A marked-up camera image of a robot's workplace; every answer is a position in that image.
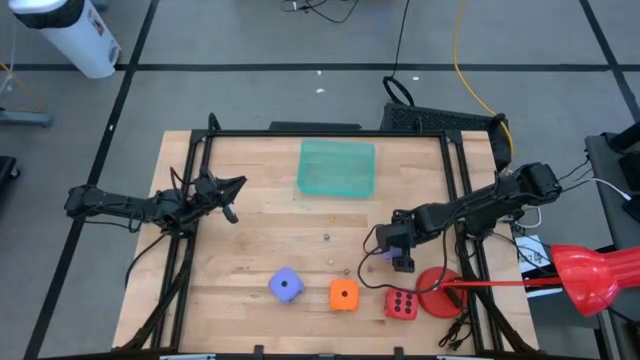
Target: white cable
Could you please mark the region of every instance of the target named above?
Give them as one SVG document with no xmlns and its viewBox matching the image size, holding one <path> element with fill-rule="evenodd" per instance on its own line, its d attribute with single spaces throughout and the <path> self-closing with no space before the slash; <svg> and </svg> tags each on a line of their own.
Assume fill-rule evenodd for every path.
<svg viewBox="0 0 640 360">
<path fill-rule="evenodd" d="M 613 190 L 615 190 L 618 194 L 620 194 L 620 196 L 622 196 L 625 200 L 629 201 L 631 200 L 631 196 L 629 196 L 628 194 L 626 194 L 625 192 L 623 192 L 622 190 L 618 189 L 617 187 L 615 187 L 613 184 L 611 184 L 608 181 L 602 180 L 602 179 L 598 179 L 598 178 L 589 178 L 589 179 L 585 179 L 581 184 L 586 183 L 587 181 L 597 181 L 599 183 L 608 185 L 610 188 L 612 188 Z"/>
<path fill-rule="evenodd" d="M 13 64 L 15 64 L 15 60 L 16 60 L 16 43 L 17 43 L 17 32 L 18 32 L 18 27 L 16 26 L 16 22 L 18 20 L 17 19 L 13 19 L 12 22 L 12 26 L 13 26 L 13 40 L 12 40 L 12 44 L 11 44 L 11 56 L 9 58 L 9 70 L 11 70 L 11 72 L 13 72 Z M 2 92 L 4 91 L 4 89 L 7 87 L 7 85 L 9 85 L 9 81 L 12 79 L 11 74 L 7 74 L 4 77 L 4 81 L 2 82 L 2 85 L 0 85 L 0 95 L 2 95 Z"/>
<path fill-rule="evenodd" d="M 531 210 L 531 209 L 536 209 L 536 211 L 538 212 L 538 221 L 535 224 L 533 224 L 533 225 L 524 225 L 524 224 L 519 223 L 518 221 L 516 221 L 515 224 L 520 226 L 523 229 L 535 229 L 538 226 L 540 226 L 540 224 L 542 224 L 542 210 L 540 210 L 539 206 L 532 206 L 532 207 L 529 207 L 529 208 L 524 209 L 524 210 L 527 211 L 527 210 Z"/>
</svg>

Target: green translucent container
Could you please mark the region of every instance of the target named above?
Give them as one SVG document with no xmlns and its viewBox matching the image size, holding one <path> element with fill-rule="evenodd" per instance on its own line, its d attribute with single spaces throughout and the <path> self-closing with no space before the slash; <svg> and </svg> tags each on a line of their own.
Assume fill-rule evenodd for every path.
<svg viewBox="0 0 640 360">
<path fill-rule="evenodd" d="M 368 198 L 375 189 L 375 174 L 373 144 L 302 141 L 298 188 L 303 194 Z"/>
</svg>

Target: wooden table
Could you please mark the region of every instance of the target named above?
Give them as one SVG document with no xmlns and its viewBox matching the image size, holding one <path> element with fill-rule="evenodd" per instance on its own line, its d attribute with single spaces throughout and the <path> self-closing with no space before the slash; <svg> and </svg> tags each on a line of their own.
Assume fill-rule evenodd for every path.
<svg viewBox="0 0 640 360">
<path fill-rule="evenodd" d="M 182 172 L 189 135 L 165 133 L 151 193 L 171 187 L 170 166 Z M 463 139 L 473 188 L 492 183 L 494 162 L 486 133 L 463 132 Z M 264 345 L 267 353 L 391 354 L 395 346 L 402 346 L 409 355 L 446 352 L 438 347 L 438 341 L 453 320 L 434 318 L 422 310 L 415 321 L 388 319 L 383 314 L 384 289 L 361 287 L 357 312 L 329 311 L 329 282 L 341 277 L 357 281 L 362 241 L 373 225 L 388 223 L 394 209 L 449 200 L 438 139 L 349 140 L 376 146 L 376 190 L 370 199 L 301 194 L 296 187 L 301 138 L 214 139 L 210 162 L 214 175 L 245 175 L 248 181 L 234 207 L 239 223 L 229 224 L 220 211 L 200 221 L 181 352 L 251 353 L 257 344 Z M 457 191 L 462 194 L 455 151 L 451 149 Z M 499 226 L 496 231 L 511 236 L 507 226 Z M 158 233 L 157 227 L 145 226 L 137 251 Z M 325 233 L 330 235 L 328 241 L 323 238 Z M 450 230 L 449 268 L 459 272 L 454 240 Z M 129 340 L 156 305 L 167 249 L 168 241 L 158 245 L 131 274 L 114 345 Z M 493 237 L 485 241 L 485 249 L 492 280 L 521 278 L 511 243 Z M 442 265 L 442 240 L 418 246 L 413 258 L 415 274 L 394 272 L 382 259 L 371 259 L 373 271 L 365 271 L 364 277 L 370 284 L 414 287 L 423 269 Z M 293 267 L 305 283 L 304 293 L 290 305 L 280 304 L 267 287 L 270 277 L 283 266 Z M 351 273 L 345 276 L 344 269 Z M 495 288 L 494 296 L 523 339 L 537 347 L 524 289 Z M 478 309 L 485 347 L 490 348 L 486 314 L 481 305 Z M 172 317 L 173 309 L 168 311 L 165 334 Z M 457 352 L 472 353 L 471 339 Z"/>
</svg>

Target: red die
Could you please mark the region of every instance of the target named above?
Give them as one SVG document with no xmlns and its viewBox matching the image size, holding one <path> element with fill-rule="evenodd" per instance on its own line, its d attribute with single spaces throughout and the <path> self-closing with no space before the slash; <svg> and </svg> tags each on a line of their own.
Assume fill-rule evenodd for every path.
<svg viewBox="0 0 640 360">
<path fill-rule="evenodd" d="M 391 288 L 387 290 L 384 314 L 391 318 L 413 320 L 418 316 L 418 299 L 413 294 Z"/>
</svg>

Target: white container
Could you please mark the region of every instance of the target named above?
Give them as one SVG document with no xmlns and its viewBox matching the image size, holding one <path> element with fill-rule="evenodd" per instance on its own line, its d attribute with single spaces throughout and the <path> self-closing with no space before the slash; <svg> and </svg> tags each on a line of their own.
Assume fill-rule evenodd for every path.
<svg viewBox="0 0 640 360">
<path fill-rule="evenodd" d="M 27 27 L 38 29 L 90 79 L 115 72 L 120 45 L 89 0 L 9 0 Z"/>
</svg>

